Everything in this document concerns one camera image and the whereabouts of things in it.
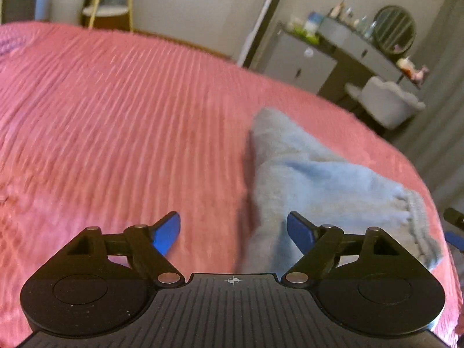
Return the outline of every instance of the pink bedspread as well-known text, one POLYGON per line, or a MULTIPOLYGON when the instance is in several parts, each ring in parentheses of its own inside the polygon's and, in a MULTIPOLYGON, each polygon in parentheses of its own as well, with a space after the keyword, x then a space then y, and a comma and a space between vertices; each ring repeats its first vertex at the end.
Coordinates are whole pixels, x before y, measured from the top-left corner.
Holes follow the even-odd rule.
POLYGON ((430 194, 407 159, 301 90, 162 40, 44 23, 0 26, 0 346, 30 333, 27 278, 80 230, 171 210, 186 276, 233 272, 252 229, 254 114, 273 106, 354 163, 417 190, 445 259, 435 333, 455 345, 462 297, 430 194))

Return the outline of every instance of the red patterned fabric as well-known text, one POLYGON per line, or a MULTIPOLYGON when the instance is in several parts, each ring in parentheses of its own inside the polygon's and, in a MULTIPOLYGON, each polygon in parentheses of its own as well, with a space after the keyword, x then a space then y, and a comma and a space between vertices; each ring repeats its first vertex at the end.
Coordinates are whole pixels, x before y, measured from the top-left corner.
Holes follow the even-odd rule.
POLYGON ((263 106, 421 193, 445 256, 434 271, 446 290, 435 333, 455 345, 462 297, 430 194, 351 114, 166 41, 21 23, 0 26, 0 346, 30 333, 23 283, 89 225, 122 232, 176 210, 172 263, 186 277, 235 271, 253 227, 248 135, 263 106))

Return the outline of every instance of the white chair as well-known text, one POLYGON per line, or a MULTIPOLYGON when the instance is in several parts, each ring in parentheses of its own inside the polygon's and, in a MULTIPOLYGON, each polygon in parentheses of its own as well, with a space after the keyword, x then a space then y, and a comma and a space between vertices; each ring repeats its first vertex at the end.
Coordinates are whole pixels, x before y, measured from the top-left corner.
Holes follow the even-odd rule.
POLYGON ((406 119, 425 109, 414 94, 405 92, 396 83, 372 77, 365 87, 346 84, 346 92, 386 129, 395 129, 406 119))

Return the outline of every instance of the cabinet door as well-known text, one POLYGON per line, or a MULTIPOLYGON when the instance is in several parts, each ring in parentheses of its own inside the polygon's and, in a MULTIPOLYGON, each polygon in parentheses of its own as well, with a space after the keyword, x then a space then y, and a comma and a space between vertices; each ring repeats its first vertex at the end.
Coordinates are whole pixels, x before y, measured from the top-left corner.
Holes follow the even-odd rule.
POLYGON ((307 47, 303 41, 281 32, 263 73, 274 80, 296 85, 298 76, 301 76, 305 62, 303 53, 307 47))
POLYGON ((303 64, 301 74, 296 78, 296 85, 312 94, 318 94, 337 61, 311 46, 307 46, 302 55, 303 64))

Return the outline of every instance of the wooden baseboard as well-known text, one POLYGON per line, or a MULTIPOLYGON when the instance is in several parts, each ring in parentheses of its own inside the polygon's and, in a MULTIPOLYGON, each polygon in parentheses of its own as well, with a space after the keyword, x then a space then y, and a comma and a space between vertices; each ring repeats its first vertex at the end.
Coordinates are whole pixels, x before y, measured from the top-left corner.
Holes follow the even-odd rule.
POLYGON ((168 37, 166 35, 155 34, 155 33, 151 33, 151 32, 148 32, 148 31, 137 30, 137 29, 135 29, 134 32, 136 34, 145 35, 147 37, 157 37, 157 38, 161 38, 161 39, 164 39, 164 40, 167 40, 167 41, 172 41, 174 43, 181 44, 183 46, 194 48, 195 50, 200 50, 200 51, 206 52, 206 53, 208 53, 210 55, 213 55, 215 57, 219 57, 220 59, 224 59, 224 60, 230 60, 231 59, 231 57, 229 55, 223 54, 221 52, 217 52, 215 50, 211 50, 210 48, 203 47, 203 46, 200 46, 198 44, 191 43, 189 41, 185 41, 185 40, 182 40, 182 39, 176 39, 176 38, 173 38, 173 37, 168 37))

